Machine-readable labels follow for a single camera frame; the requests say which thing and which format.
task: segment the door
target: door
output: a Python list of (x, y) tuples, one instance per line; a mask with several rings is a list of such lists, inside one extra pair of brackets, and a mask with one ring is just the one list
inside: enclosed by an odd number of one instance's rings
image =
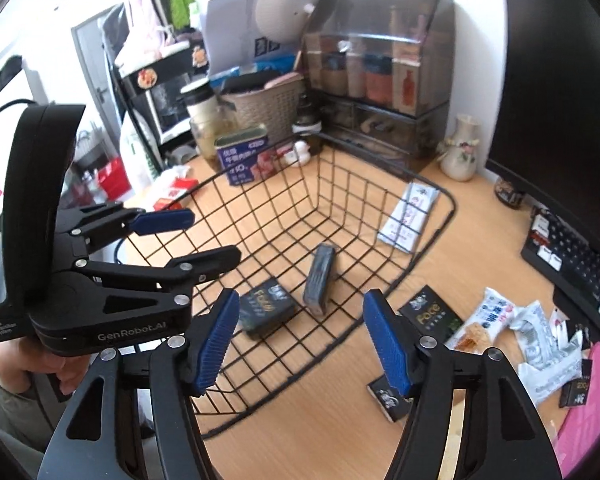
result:
[(102, 124), (116, 150), (118, 150), (120, 145), (120, 120), (116, 113), (114, 97), (109, 86), (105, 51), (102, 44), (102, 30), (100, 29), (100, 23), (109, 11), (110, 9), (103, 10), (95, 16), (91, 16), (77, 27), (73, 27), (71, 33), (74, 37), (75, 49), (84, 78), (102, 118)]

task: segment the cookie package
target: cookie package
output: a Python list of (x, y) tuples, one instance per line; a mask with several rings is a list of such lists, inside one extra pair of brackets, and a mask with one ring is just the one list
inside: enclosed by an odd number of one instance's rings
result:
[(515, 305), (492, 288), (460, 329), (445, 343), (451, 350), (483, 354), (514, 317)]

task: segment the white vase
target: white vase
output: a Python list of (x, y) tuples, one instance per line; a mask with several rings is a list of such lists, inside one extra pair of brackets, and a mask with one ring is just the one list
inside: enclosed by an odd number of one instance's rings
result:
[(459, 182), (465, 182), (474, 176), (479, 128), (480, 121), (471, 115), (459, 114), (456, 117), (456, 130), (445, 140), (448, 149), (440, 162), (440, 169), (446, 176)]

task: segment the human hand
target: human hand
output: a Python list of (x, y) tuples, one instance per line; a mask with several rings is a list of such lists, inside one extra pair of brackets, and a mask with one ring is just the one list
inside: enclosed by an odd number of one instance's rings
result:
[(31, 337), (0, 342), (0, 386), (12, 394), (26, 392), (27, 372), (55, 374), (64, 395), (73, 393), (89, 368), (90, 356), (60, 357)]

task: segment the blue label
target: blue label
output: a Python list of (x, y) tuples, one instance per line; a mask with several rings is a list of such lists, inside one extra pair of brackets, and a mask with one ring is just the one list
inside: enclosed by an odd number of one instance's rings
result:
[(256, 180), (256, 174), (253, 173), (254, 167), (258, 165), (256, 153), (262, 150), (268, 144), (267, 136), (258, 139), (245, 140), (239, 144), (234, 144), (227, 148), (218, 150), (218, 157), (222, 168), (228, 168), (236, 165), (226, 174), (229, 184), (240, 186)]

